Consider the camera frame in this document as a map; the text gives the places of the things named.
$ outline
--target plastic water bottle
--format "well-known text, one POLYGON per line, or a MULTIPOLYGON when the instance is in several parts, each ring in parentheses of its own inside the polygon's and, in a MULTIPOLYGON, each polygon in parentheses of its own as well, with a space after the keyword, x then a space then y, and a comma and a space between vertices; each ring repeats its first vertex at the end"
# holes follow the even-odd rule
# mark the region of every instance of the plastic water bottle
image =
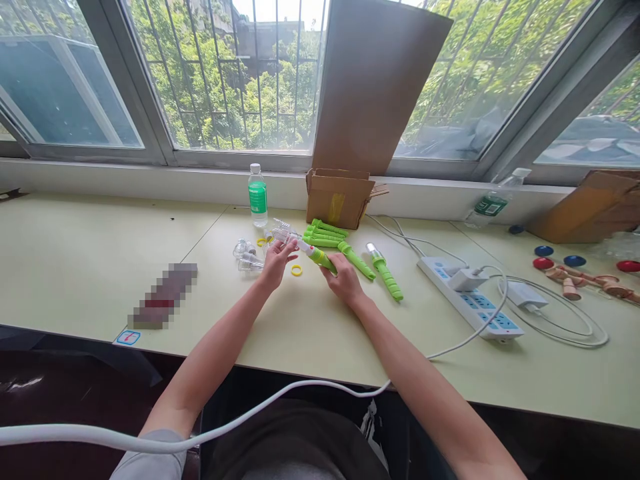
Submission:
POLYGON ((482 228, 490 224, 511 201, 513 192, 522 186, 530 173, 530 169, 517 168, 510 176, 498 183, 493 190, 486 192, 465 218, 465 225, 472 228, 482 228))
POLYGON ((251 218, 256 227, 267 224, 267 184, 260 173, 260 164, 251 164, 249 176, 249 203, 251 204, 251 218))

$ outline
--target bottle cap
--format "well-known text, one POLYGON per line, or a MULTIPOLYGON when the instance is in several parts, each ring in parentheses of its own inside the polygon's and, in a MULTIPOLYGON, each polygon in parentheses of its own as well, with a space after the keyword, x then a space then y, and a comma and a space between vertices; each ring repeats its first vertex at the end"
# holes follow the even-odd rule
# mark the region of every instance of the bottle cap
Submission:
POLYGON ((531 173, 531 169, 517 168, 516 170, 513 171, 512 175, 514 177, 525 178, 530 173, 531 173))

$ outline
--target brown cardboard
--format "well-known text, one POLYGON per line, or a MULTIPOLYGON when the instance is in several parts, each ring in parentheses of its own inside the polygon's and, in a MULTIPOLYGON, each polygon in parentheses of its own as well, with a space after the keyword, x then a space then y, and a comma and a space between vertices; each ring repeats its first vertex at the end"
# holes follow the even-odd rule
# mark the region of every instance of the brown cardboard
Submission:
POLYGON ((594 243, 640 224, 640 172, 595 170, 527 230, 553 243, 594 243))
POLYGON ((307 222, 314 218, 336 227, 356 229, 373 197, 388 193, 368 172, 311 169, 307 173, 307 222))
POLYGON ((384 175, 453 21, 387 0, 332 0, 313 168, 384 175))

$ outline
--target green toy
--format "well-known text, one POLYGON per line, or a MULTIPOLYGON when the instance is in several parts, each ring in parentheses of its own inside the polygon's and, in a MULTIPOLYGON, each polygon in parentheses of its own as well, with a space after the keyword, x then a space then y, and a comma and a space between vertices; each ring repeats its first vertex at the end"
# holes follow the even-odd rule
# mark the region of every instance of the green toy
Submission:
POLYGON ((313 219, 313 221, 311 222, 311 224, 314 227, 319 227, 322 228, 324 230, 329 230, 332 231, 334 233, 339 233, 340 235, 342 235, 344 238, 349 236, 349 232, 346 230, 342 230, 339 229, 338 227, 334 227, 333 225, 329 225, 328 223, 324 223, 322 220, 318 220, 318 219, 313 219))
POLYGON ((313 225, 310 225, 307 227, 307 229, 305 230, 305 235, 309 237, 314 237, 314 238, 316 238, 318 235, 322 235, 324 237, 330 237, 331 239, 335 239, 335 240, 345 239, 345 237, 343 237, 338 233, 334 233, 329 230, 322 230, 321 228, 314 227, 313 225))
POLYGON ((380 275, 382 275, 382 278, 385 280, 387 290, 389 290, 389 293, 391 294, 393 299, 396 301, 402 300, 404 298, 404 295, 402 295, 400 287, 398 287, 398 284, 395 282, 393 275, 387 268, 387 261, 382 256, 382 253, 380 253, 372 243, 367 244, 367 250, 371 254, 371 262, 373 263, 373 266, 376 270, 378 270, 378 272, 380 272, 380 275))
POLYGON ((307 253, 307 255, 314 263, 317 263, 318 265, 322 265, 324 268, 329 270, 334 275, 338 274, 338 270, 335 269, 335 265, 332 264, 331 260, 329 260, 329 258, 326 256, 326 254, 322 250, 318 248, 314 248, 311 254, 309 255, 307 253))
POLYGON ((338 248, 338 243, 340 243, 337 240, 315 239, 315 238, 307 237, 307 236, 302 237, 302 240, 304 242, 310 244, 310 245, 315 246, 315 247, 338 248))
POLYGON ((347 242, 338 243, 338 250, 340 250, 344 256, 349 260, 358 270, 360 270, 366 278, 369 280, 373 280, 375 278, 375 273, 373 270, 369 268, 369 266, 365 263, 362 258, 358 257, 356 252, 353 251, 353 248, 347 242))

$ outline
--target red ball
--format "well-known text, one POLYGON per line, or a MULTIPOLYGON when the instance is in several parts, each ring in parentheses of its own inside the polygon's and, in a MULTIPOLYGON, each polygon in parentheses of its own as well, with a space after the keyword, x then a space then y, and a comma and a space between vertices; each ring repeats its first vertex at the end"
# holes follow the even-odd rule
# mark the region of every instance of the red ball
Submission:
POLYGON ((533 266, 536 267, 538 270, 548 270, 554 265, 555 264, 553 260, 550 260, 546 257, 536 258, 536 260, 533 261, 533 266))
POLYGON ((615 266, 618 267, 618 270, 627 273, 640 271, 640 262, 636 262, 634 260, 624 260, 622 262, 616 263, 615 266))

